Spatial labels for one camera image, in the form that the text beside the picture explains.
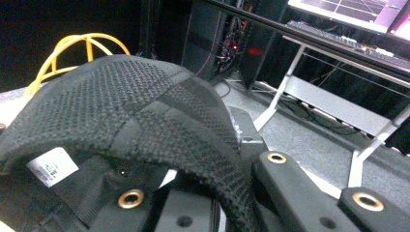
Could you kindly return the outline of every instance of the metal stand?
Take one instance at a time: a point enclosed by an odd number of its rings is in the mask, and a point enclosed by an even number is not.
[[[277,104],[279,102],[279,99],[281,95],[283,94],[283,91],[286,87],[286,83],[288,82],[289,78],[292,77],[293,72],[296,69],[296,66],[298,65],[299,61],[301,60],[302,55],[304,54],[305,51],[305,46],[301,45],[301,47],[298,50],[298,53],[296,54],[295,58],[292,61],[292,64],[289,67],[289,70],[287,71],[283,81],[279,85],[278,91],[275,94],[274,99],[272,100],[271,104],[269,105],[268,109],[266,109],[253,123],[255,124],[255,127],[258,131],[260,131],[263,126],[274,116],[275,112],[277,112]]]
[[[350,166],[348,187],[359,187],[362,185],[363,176],[363,162],[389,138],[401,124],[410,116],[410,104],[398,114],[391,123],[386,125],[384,129],[377,133],[373,142],[364,149],[361,153],[359,151],[353,152],[352,164]]]
[[[376,72],[370,68],[363,67],[361,65],[358,65],[354,62],[348,61],[346,59],[343,59],[341,57],[335,56],[333,54],[329,54],[321,49],[312,47],[310,45],[297,42],[293,39],[286,38],[287,40],[290,40],[292,42],[295,42],[297,44],[300,44],[301,47],[299,48],[298,53],[296,54],[295,58],[293,59],[292,64],[289,67],[289,70],[287,71],[283,81],[279,85],[278,91],[275,94],[274,99],[272,100],[271,104],[269,107],[253,122],[256,129],[260,131],[265,124],[272,118],[272,116],[275,114],[277,111],[277,106],[278,106],[278,101],[283,94],[283,92],[288,92],[288,93],[293,93],[292,96],[301,99],[302,101],[306,101],[314,106],[318,106],[319,109],[324,110],[326,113],[330,113],[331,115],[336,116],[337,118],[340,118],[341,120],[345,121],[346,123],[349,123],[353,125],[354,127],[357,127],[359,129],[365,130],[366,132],[370,132],[371,134],[375,134],[375,137],[372,141],[372,143],[365,148],[362,151],[354,151],[353,156],[352,156],[352,162],[350,166],[350,173],[349,173],[349,180],[348,180],[348,187],[359,187],[362,184],[362,176],[363,176],[363,162],[380,146],[386,141],[389,136],[391,136],[400,126],[401,124],[408,118],[410,117],[410,105],[407,105],[407,107],[398,114],[393,120],[388,120],[385,119],[379,115],[376,115],[372,112],[369,112],[366,109],[360,108],[356,106],[353,103],[346,104],[344,101],[337,100],[337,105],[338,107],[341,108],[330,108],[326,106],[327,100],[322,100],[320,99],[319,101],[313,101],[313,99],[317,100],[319,97],[321,98],[330,98],[329,93],[324,93],[320,88],[314,87],[314,86],[302,86],[302,83],[297,83],[294,80],[298,79],[297,77],[293,76],[292,73],[294,72],[296,66],[298,65],[302,55],[304,54],[304,51],[306,48],[316,50],[318,52],[321,52],[325,55],[328,55],[330,57],[333,57],[335,59],[338,59],[341,62],[344,62],[346,64],[352,65],[358,69],[364,70],[369,73],[376,74],[382,78],[388,79],[394,83],[400,84],[404,87],[410,87],[408,83],[401,83],[400,81],[397,81],[395,78],[384,74],[380,72]],[[298,84],[297,88],[293,88],[292,85]],[[304,91],[310,92],[310,94],[304,94],[305,97],[303,97],[300,94],[295,94],[295,93],[304,93]],[[354,111],[356,117],[344,117],[342,116],[345,114],[340,114],[341,111],[346,111],[345,109],[351,109],[351,111]],[[375,121],[380,121],[380,123],[374,124],[373,120]]]

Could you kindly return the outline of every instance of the wire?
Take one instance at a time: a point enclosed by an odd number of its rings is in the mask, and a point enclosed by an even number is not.
[[[236,90],[239,90],[239,91],[242,91],[242,92],[246,92],[247,90],[246,89],[242,89],[242,88],[240,88],[240,87],[238,87],[238,86],[235,86],[235,85],[233,85],[231,82],[240,82],[241,80],[235,80],[235,79],[224,79],[224,81],[227,83],[227,84],[229,84],[232,88],[234,88],[234,89],[236,89]]]
[[[326,31],[326,32],[331,32],[331,31],[333,31],[333,30],[335,30],[335,29],[337,29],[337,28],[338,28],[338,25],[336,25],[336,26],[334,26],[334,27],[331,27],[331,28],[323,29],[323,30]]]
[[[224,80],[229,81],[229,82],[241,82],[242,81],[242,80],[231,79],[231,78],[225,78]]]
[[[341,63],[341,62],[338,61],[335,66],[332,65],[333,68],[332,68],[330,71],[328,71],[328,72],[322,74],[321,76],[319,76],[319,77],[317,77],[317,78],[314,78],[313,80],[310,81],[310,83],[313,83],[314,81],[319,80],[319,79],[321,79],[321,78],[325,78],[322,82],[320,82],[320,84],[319,84],[319,86],[320,86],[320,85],[323,84],[323,82],[324,82],[327,78],[329,78],[337,69],[339,69],[340,63]]]
[[[351,134],[354,134],[354,133],[357,133],[357,132],[358,132],[357,130],[355,130],[355,131],[353,131],[353,132],[348,132],[348,133],[343,133],[343,132],[336,131],[336,130],[350,129],[351,127],[350,127],[350,126],[330,127],[330,126],[324,125],[324,124],[321,123],[319,120],[317,120],[316,116],[315,116],[313,113],[309,112],[305,107],[303,107],[302,105],[296,103],[295,101],[293,101],[293,102],[294,102],[299,108],[301,108],[302,110],[304,110],[304,112],[307,114],[306,117],[302,117],[302,116],[298,115],[298,114],[296,113],[296,111],[295,111],[294,109],[292,109],[292,108],[291,108],[287,103],[285,103],[284,101],[279,101],[279,104],[281,104],[281,103],[284,104],[285,107],[286,107],[289,111],[291,111],[295,116],[297,116],[297,117],[299,117],[299,118],[301,118],[301,119],[304,119],[304,120],[306,120],[306,121],[308,121],[308,122],[312,122],[312,123],[314,123],[314,124],[316,124],[316,125],[318,125],[318,126],[320,126],[320,127],[322,127],[322,128],[329,129],[330,131],[332,131],[332,132],[334,132],[334,133],[336,133],[336,134],[339,134],[339,135],[351,135]]]
[[[392,88],[389,88],[389,87],[386,87],[386,86],[384,86],[384,85],[382,85],[382,84],[379,84],[379,83],[377,83],[377,82],[375,82],[375,81],[372,81],[372,80],[369,80],[369,79],[364,78],[364,77],[362,77],[362,76],[359,76],[359,75],[357,75],[357,74],[355,74],[355,73],[353,73],[353,72],[350,72],[350,71],[348,71],[348,70],[346,70],[346,69],[342,69],[342,67],[346,65],[345,63],[343,63],[340,67],[337,67],[337,66],[335,66],[335,65],[332,65],[332,64],[330,64],[330,63],[328,63],[328,62],[325,62],[325,61],[323,61],[323,60],[321,60],[321,59],[319,59],[319,58],[317,58],[317,57],[311,56],[311,55],[309,55],[309,54],[304,53],[304,55],[306,55],[306,56],[308,56],[308,57],[310,57],[310,58],[312,58],[312,59],[315,59],[315,60],[317,60],[317,61],[323,62],[323,63],[325,63],[325,64],[327,64],[327,65],[329,65],[329,66],[332,66],[332,67],[334,67],[334,68],[337,68],[338,70],[341,70],[341,71],[343,71],[343,72],[345,72],[345,73],[349,73],[349,74],[351,74],[351,75],[353,75],[353,76],[356,76],[356,77],[358,77],[358,78],[360,78],[360,79],[362,79],[362,80],[364,80],[364,81],[366,81],[366,82],[369,82],[369,83],[372,83],[372,84],[374,84],[374,85],[377,85],[377,86],[379,86],[379,87],[381,87],[381,88],[383,88],[383,89],[387,89],[387,90],[389,90],[389,91],[392,91],[392,92],[394,92],[394,93],[396,93],[396,94],[398,94],[398,95],[403,96],[403,97],[406,98],[406,99],[410,99],[410,96],[405,95],[405,94],[402,94],[402,93],[398,92],[397,90],[394,90],[394,89],[392,89]]]
[[[69,72],[76,68],[76,66],[74,66],[74,67],[68,67],[68,68],[64,68],[61,70],[57,70],[57,57],[67,48],[72,46],[73,44],[76,44],[77,42],[80,42],[80,41],[86,42],[87,58],[89,62],[94,59],[92,44],[100,48],[102,51],[104,51],[105,54],[112,55],[111,51],[109,51],[105,46],[93,40],[92,38],[102,38],[102,39],[113,41],[119,46],[121,46],[121,48],[123,48],[124,52],[127,55],[130,55],[130,52],[128,51],[128,49],[119,40],[115,39],[114,37],[108,36],[106,34],[90,33],[90,34],[84,34],[84,35],[73,35],[73,36],[65,37],[55,46],[54,51],[48,56],[48,58],[45,60],[42,67],[40,68],[36,76],[36,79],[26,89],[24,93],[24,98],[26,99],[26,101],[28,102],[31,100],[31,98],[33,98],[33,96],[40,89],[40,84],[42,83],[43,80],[49,77],[52,77],[56,74]]]
[[[226,82],[226,80],[223,81],[223,83],[225,83],[225,85],[228,87],[228,92],[226,92],[226,94],[224,94],[224,95],[221,95],[221,96],[220,96],[221,98],[224,98],[224,97],[228,96],[228,94],[230,94],[230,91],[231,91],[231,87],[230,87],[230,85]]]
[[[260,89],[256,86],[253,86],[253,88],[257,89],[257,90],[251,90],[253,93],[269,94],[271,96],[274,96],[276,94],[276,92],[278,91],[278,90],[262,90],[262,89]],[[283,101],[293,101],[293,102],[295,101],[295,98],[290,96],[290,95],[289,96],[281,95],[280,99],[283,100]]]

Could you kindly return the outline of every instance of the computer monitor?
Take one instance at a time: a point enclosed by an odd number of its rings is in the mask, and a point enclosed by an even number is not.
[[[289,6],[369,31],[386,33],[408,0],[289,0]]]

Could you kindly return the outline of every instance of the dark background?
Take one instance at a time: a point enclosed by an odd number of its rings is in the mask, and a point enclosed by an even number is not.
[[[131,53],[136,53],[139,11],[139,1],[2,1],[0,92],[31,83],[54,46],[69,35],[105,33],[123,42]],[[101,42],[113,53],[124,53],[111,41]],[[62,54],[58,68],[86,61],[85,43],[78,43]]]

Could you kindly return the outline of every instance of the black cable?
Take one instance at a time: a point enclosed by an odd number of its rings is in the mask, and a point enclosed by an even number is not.
[[[226,94],[220,96],[221,98],[226,97],[226,96],[230,93],[230,91],[231,91],[230,84],[228,84],[225,79],[223,80],[223,83],[225,83],[225,85],[228,87],[228,92],[227,92]]]
[[[313,82],[315,82],[315,81],[317,81],[317,80],[320,80],[320,79],[326,79],[326,78],[328,78],[328,77],[331,76],[337,69],[339,69],[339,65],[340,65],[340,64],[341,64],[341,62],[338,61],[334,66],[331,65],[333,68],[332,68],[330,71],[328,71],[328,72],[326,72],[326,73],[320,75],[320,76],[317,77],[317,78],[314,78],[314,79],[311,80],[309,83],[313,83]]]
[[[284,104],[285,107],[286,107],[289,111],[291,111],[295,116],[297,116],[297,117],[299,117],[299,118],[301,118],[301,119],[304,119],[304,120],[306,120],[306,121],[308,121],[308,122],[312,122],[312,123],[314,123],[314,124],[316,124],[316,125],[318,125],[318,126],[320,126],[320,127],[322,127],[322,128],[329,129],[330,131],[332,131],[332,132],[334,132],[334,133],[336,133],[336,134],[339,134],[339,135],[351,135],[351,134],[354,134],[354,133],[357,133],[357,132],[358,132],[357,130],[355,130],[355,131],[353,131],[353,132],[348,132],[348,133],[343,133],[343,132],[336,131],[336,130],[348,129],[348,128],[350,128],[350,127],[349,127],[349,126],[343,126],[343,127],[330,127],[330,126],[326,126],[326,125],[324,125],[323,123],[321,123],[319,120],[317,120],[316,116],[315,116],[313,113],[309,112],[305,107],[303,107],[302,105],[300,105],[300,104],[298,104],[298,103],[295,103],[295,104],[296,104],[299,108],[301,108],[301,109],[304,110],[304,112],[307,114],[307,117],[302,117],[302,116],[298,115],[298,114],[295,112],[295,110],[292,109],[292,108],[291,108],[287,103],[285,103],[284,101],[279,101],[279,103]]]
[[[335,29],[337,29],[338,28],[338,25],[336,25],[336,26],[333,26],[333,27],[331,27],[331,28],[326,28],[326,29],[323,29],[325,32],[331,32],[331,31],[333,31],[333,30],[335,30]]]
[[[256,90],[250,90],[251,92],[253,92],[253,93],[261,93],[261,94],[267,94],[267,95],[270,95],[270,96],[275,96],[275,94],[277,93],[277,91],[269,91],[269,90],[264,90],[264,89],[261,89],[261,88],[259,88],[259,87],[257,87],[257,86],[252,86],[252,88],[254,88],[254,89],[256,89]],[[294,101],[294,99],[292,99],[292,98],[289,98],[289,96],[286,96],[286,95],[281,95],[280,96],[280,99],[281,100],[283,100],[283,101]]]

